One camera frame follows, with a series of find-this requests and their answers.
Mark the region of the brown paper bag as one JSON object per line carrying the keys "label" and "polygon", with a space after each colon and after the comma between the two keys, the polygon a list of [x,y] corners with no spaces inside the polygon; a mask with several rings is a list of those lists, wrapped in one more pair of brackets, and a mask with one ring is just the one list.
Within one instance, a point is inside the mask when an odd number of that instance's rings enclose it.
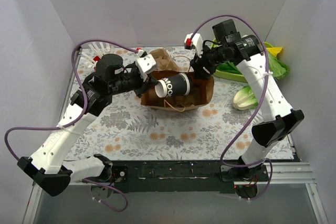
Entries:
{"label": "brown paper bag", "polygon": [[208,80],[194,79],[194,73],[187,69],[186,71],[154,71],[153,77],[157,80],[165,77],[171,77],[179,73],[185,73],[191,80],[191,90],[188,95],[177,95],[167,98],[159,98],[154,90],[154,87],[147,91],[141,97],[141,105],[153,109],[184,112],[188,110],[195,110],[199,107],[210,103],[214,93],[214,78],[210,77]]}

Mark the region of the brown pulp cup carrier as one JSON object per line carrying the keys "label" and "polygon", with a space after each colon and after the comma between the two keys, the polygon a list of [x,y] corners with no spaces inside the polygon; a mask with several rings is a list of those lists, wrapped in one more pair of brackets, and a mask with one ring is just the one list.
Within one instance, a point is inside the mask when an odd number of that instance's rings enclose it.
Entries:
{"label": "brown pulp cup carrier", "polygon": [[150,54],[155,59],[159,71],[163,71],[163,70],[179,71],[180,70],[176,62],[172,59],[172,57],[168,54],[166,50],[159,48],[159,49],[152,50]]}

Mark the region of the black takeout coffee cup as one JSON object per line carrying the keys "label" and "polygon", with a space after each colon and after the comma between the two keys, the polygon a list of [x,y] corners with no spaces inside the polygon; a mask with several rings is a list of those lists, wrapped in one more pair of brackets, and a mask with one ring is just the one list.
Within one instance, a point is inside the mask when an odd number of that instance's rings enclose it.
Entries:
{"label": "black takeout coffee cup", "polygon": [[191,90],[191,80],[185,73],[179,73],[171,77],[158,80],[154,87],[159,98],[173,97],[177,95],[188,95]]}

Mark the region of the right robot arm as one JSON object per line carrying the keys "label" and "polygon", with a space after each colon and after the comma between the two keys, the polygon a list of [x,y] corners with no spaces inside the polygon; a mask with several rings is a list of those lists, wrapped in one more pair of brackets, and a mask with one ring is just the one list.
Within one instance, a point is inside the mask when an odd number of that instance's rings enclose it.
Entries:
{"label": "right robot arm", "polygon": [[184,47],[195,49],[191,67],[196,79],[209,79],[217,67],[231,62],[244,76],[255,95],[263,122],[251,128],[253,139],[247,150],[235,164],[224,162],[230,178],[251,180],[266,160],[269,151],[304,119],[301,110],[295,110],[281,93],[269,69],[269,57],[265,45],[256,33],[241,36],[234,17],[212,27],[215,35],[214,47],[195,30],[186,35]]}

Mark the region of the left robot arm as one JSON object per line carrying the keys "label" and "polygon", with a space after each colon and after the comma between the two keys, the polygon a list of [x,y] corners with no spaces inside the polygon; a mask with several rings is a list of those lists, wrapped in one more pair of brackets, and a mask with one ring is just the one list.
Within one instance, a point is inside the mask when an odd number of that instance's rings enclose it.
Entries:
{"label": "left robot arm", "polygon": [[72,96],[57,129],[31,156],[21,157],[18,167],[50,196],[57,196],[70,183],[86,178],[108,181],[112,176],[112,161],[107,157],[94,154],[77,161],[65,158],[86,128],[111,104],[114,95],[134,91],[141,96],[156,84],[151,75],[156,69],[155,59],[147,53],[127,66],[119,55],[102,56],[96,70]]}

